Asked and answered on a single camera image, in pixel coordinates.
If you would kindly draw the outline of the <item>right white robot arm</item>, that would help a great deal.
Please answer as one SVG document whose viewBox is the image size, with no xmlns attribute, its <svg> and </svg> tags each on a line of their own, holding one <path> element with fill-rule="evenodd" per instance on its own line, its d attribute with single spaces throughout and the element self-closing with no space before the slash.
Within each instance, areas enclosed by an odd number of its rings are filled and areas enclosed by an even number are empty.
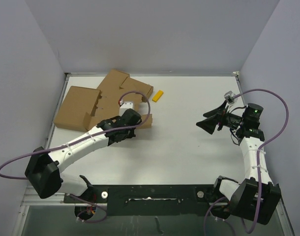
<svg viewBox="0 0 300 236">
<path fill-rule="evenodd" d="M 228 127 L 238 140 L 244 163 L 244 180 L 238 182 L 228 177 L 219 176 L 211 189 L 212 197 L 217 201 L 229 200 L 227 210 L 219 210 L 221 216 L 234 215 L 243 219 L 256 219 L 257 223 L 269 223 L 281 198 L 281 190 L 274 185 L 269 176 L 262 144 L 264 133 L 259 129 L 259 119 L 263 107 L 249 103 L 244 107 L 242 116 L 228 111 L 223 102 L 218 108 L 204 113 L 205 119 L 196 126 L 209 134 Z"/>
</svg>

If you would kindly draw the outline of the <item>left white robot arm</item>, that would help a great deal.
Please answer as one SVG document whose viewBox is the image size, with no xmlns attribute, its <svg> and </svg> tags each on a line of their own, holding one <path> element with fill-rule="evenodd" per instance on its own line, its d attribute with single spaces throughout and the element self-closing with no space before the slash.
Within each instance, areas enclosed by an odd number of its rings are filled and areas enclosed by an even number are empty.
<svg viewBox="0 0 300 236">
<path fill-rule="evenodd" d="M 101 121 L 84 135 L 62 146 L 48 150 L 39 147 L 30 157 L 25 176 L 42 199 L 65 193 L 87 202 L 92 198 L 93 185 L 84 175 L 70 175 L 64 171 L 91 152 L 134 137 L 134 130 L 141 122 L 139 113 L 127 109 L 121 116 Z"/>
</svg>

